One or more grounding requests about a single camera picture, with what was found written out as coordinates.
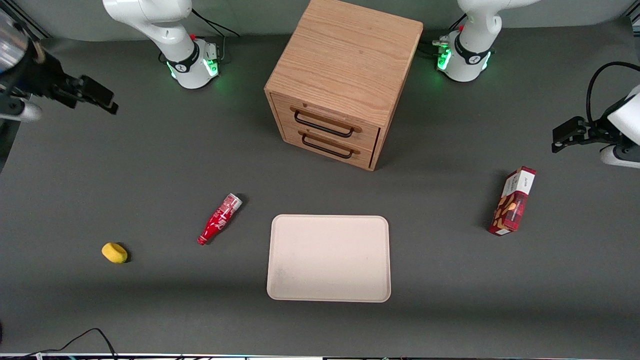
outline gray wall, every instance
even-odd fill
[[[461,15],[455,0],[347,0],[368,8],[422,21],[442,29]],[[141,33],[112,20],[101,0],[17,0],[55,37],[87,41],[141,39]],[[542,0],[502,12],[507,28],[591,25],[622,14],[633,0]],[[296,27],[308,0],[193,0],[203,16],[244,34],[287,34]],[[189,32],[212,33],[191,15]]]

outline wooden drawer cabinet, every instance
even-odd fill
[[[311,0],[264,91],[285,142],[374,170],[422,23]]]

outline metal frame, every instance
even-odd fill
[[[37,39],[51,38],[51,34],[29,16],[15,0],[0,0],[0,9],[4,10],[16,22],[26,25],[29,34]]]

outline black metal handle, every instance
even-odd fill
[[[298,118],[298,115],[300,115],[300,111],[296,110],[296,113],[293,115],[293,118],[294,118],[294,119],[296,119],[296,122],[297,122],[297,123],[299,123],[299,124],[303,124],[303,125],[306,125],[306,126],[308,126],[308,127],[313,127],[314,129],[322,130],[322,131],[324,131],[324,132],[326,132],[326,133],[330,133],[331,135],[339,136],[339,137],[341,137],[341,138],[348,138],[348,137],[350,137],[351,135],[353,135],[353,130],[355,130],[355,129],[352,127],[352,128],[351,128],[351,130],[349,130],[349,132],[348,132],[348,133],[346,133],[346,134],[345,134],[345,133],[341,133],[340,131],[332,130],[332,129],[329,129],[328,127],[324,127],[324,126],[316,125],[316,124],[314,124],[314,123],[312,123],[312,122],[304,121],[304,120],[302,120],[302,119],[299,119],[299,118]]]
[[[309,147],[313,147],[314,149],[320,150],[320,151],[324,151],[328,154],[331,154],[333,156],[337,156],[339,158],[343,158],[343,159],[348,159],[351,157],[351,155],[353,155],[353,150],[349,150],[349,155],[345,155],[345,154],[341,154],[339,152],[335,152],[333,150],[329,150],[329,149],[325,149],[324,147],[318,146],[314,143],[310,143],[305,141],[305,139],[307,138],[307,134],[302,134],[302,143],[305,144],[306,146]]]

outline beige tray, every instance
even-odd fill
[[[267,293],[275,300],[387,301],[387,220],[278,215],[271,223]]]

